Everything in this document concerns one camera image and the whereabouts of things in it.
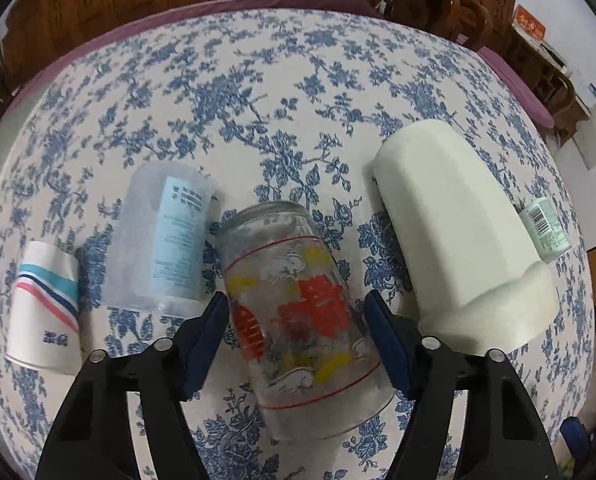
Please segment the printed clear glass cup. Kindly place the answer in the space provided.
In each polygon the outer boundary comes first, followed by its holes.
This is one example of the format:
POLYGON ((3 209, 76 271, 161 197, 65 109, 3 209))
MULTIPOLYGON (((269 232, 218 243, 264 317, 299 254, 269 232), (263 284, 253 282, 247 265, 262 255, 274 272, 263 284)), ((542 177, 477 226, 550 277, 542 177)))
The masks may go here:
POLYGON ((216 243, 232 326, 273 439, 335 437, 389 403, 394 389, 363 314, 304 207, 244 209, 216 243))

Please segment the white striped paper cup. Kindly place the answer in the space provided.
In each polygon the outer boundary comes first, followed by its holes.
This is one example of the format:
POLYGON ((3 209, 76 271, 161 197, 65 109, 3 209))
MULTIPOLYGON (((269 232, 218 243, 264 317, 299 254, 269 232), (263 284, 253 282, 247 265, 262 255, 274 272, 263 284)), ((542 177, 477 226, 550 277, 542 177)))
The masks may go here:
POLYGON ((32 370, 75 375, 82 365, 78 262, 60 248, 32 240, 14 283, 6 357, 32 370))

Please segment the frosted plastic cup, blue label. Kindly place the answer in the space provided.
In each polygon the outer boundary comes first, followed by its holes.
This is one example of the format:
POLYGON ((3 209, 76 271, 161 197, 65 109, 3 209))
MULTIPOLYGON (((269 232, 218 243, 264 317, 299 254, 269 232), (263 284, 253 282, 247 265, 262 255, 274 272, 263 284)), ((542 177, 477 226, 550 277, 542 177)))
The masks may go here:
POLYGON ((197 169, 149 162, 132 174, 106 259, 102 303, 174 318, 202 314, 212 189, 197 169))

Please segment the white insulated steel mug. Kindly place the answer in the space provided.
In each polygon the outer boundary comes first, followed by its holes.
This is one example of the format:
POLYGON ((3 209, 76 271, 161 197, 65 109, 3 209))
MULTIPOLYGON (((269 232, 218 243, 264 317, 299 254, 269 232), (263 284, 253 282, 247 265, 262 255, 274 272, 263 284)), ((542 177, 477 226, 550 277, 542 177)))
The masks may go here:
POLYGON ((462 134, 438 119, 414 122, 384 142, 373 172, 422 335, 482 356, 550 326, 560 308, 552 272, 462 134))

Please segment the small green labelled bottle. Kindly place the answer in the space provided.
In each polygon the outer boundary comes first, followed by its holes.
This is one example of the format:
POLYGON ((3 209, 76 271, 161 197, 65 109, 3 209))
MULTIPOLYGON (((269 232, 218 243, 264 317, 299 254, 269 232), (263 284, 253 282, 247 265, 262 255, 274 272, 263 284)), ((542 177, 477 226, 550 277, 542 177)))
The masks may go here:
POLYGON ((539 197, 520 213, 534 247, 545 263, 551 263, 571 248, 566 231, 547 197, 539 197))

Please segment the white appliance box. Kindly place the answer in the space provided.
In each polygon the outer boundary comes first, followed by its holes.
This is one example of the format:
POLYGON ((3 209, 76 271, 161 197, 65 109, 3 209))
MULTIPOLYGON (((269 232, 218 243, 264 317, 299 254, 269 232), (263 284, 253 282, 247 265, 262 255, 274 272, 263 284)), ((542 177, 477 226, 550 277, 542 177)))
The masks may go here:
POLYGON ((583 110, 583 118, 577 122, 574 142, 586 168, 596 167, 596 87, 584 84, 577 89, 577 103, 583 110))

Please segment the blue floral tablecloth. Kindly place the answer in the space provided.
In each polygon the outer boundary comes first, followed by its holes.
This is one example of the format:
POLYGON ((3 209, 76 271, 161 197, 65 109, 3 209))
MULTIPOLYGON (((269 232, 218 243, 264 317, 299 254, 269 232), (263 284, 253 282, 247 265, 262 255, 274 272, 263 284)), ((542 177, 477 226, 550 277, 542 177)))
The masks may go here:
POLYGON ((255 203, 291 200, 315 221, 353 296, 375 289, 401 308, 406 271, 371 164, 388 136, 427 118, 464 136, 514 206, 552 200, 572 244, 551 266, 560 308, 511 360, 551 440, 586 400, 593 306, 578 219, 540 133, 472 51, 352 14, 216 14, 95 50, 18 112, 22 125, 0 159, 0 434, 24 478, 36 473, 70 385, 5 356, 29 240, 78 259, 86 348, 145 349, 178 322, 104 304, 108 250, 135 170, 180 162, 216 190, 210 233, 255 203))

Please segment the red sign card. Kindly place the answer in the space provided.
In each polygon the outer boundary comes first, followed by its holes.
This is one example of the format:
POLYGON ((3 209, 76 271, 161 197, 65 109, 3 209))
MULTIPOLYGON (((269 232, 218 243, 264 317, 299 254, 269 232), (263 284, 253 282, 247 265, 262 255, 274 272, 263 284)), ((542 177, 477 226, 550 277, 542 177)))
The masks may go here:
POLYGON ((512 24, 514 29, 518 30, 528 38, 540 44, 546 33, 546 27, 526 8, 518 4, 513 14, 512 24))

